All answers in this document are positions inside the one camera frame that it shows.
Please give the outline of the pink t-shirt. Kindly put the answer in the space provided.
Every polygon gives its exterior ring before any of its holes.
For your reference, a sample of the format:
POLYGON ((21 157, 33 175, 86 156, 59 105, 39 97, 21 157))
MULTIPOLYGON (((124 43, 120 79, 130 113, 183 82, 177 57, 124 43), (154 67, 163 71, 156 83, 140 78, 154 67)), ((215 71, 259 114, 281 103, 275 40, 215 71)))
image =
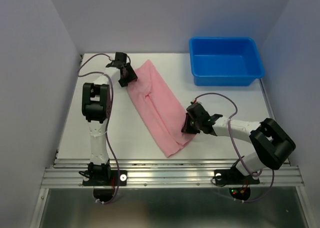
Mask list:
POLYGON ((154 64, 147 60, 135 73, 137 81, 129 83, 127 92, 155 143, 168 158, 195 135, 182 132, 186 112, 154 64))

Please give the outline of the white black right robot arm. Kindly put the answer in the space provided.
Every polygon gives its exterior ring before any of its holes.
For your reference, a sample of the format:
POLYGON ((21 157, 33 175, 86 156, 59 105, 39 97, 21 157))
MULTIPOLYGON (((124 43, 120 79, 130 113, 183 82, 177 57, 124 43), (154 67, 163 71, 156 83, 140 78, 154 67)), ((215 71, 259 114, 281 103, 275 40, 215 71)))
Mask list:
POLYGON ((233 120, 222 114, 210 115, 198 102, 192 103, 186 110, 181 130, 183 133, 203 132, 216 137, 230 137, 231 141, 242 140, 253 145, 254 152, 240 156, 230 169, 215 171, 215 179, 218 182, 242 183, 264 168, 278 170, 296 149, 294 141, 272 118, 266 118, 261 122, 233 120))

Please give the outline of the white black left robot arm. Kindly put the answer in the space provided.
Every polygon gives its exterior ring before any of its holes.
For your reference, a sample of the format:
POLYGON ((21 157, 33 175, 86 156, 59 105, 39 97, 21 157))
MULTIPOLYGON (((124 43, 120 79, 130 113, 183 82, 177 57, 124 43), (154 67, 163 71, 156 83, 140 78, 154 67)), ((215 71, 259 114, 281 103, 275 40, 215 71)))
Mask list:
POLYGON ((104 72, 93 71, 78 75, 79 78, 94 74, 99 76, 95 81, 86 82, 82 86, 81 112, 88 124, 91 149, 87 169, 79 174, 83 177, 84 186, 125 186, 127 171, 120 169, 108 137, 115 91, 107 69, 119 70, 118 83, 121 87, 127 87, 138 78, 126 53, 116 52, 114 59, 104 53, 102 56, 106 56, 110 61, 104 72))

